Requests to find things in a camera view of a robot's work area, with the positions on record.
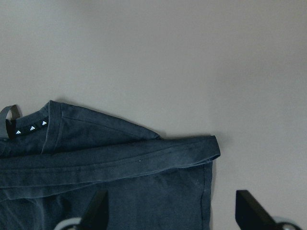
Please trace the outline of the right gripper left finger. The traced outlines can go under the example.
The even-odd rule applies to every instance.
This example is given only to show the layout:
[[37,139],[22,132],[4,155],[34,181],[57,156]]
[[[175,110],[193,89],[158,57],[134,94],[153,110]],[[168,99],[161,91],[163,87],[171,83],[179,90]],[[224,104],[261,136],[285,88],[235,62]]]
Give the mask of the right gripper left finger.
[[106,230],[108,226],[108,192],[95,193],[80,221],[81,230]]

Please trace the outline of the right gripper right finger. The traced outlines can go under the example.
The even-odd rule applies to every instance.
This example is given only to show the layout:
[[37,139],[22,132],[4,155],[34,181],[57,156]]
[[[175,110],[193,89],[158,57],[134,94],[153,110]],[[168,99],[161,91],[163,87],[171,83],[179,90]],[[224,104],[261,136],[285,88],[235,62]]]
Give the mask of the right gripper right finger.
[[278,224],[248,190],[236,191],[236,222],[241,230],[278,230]]

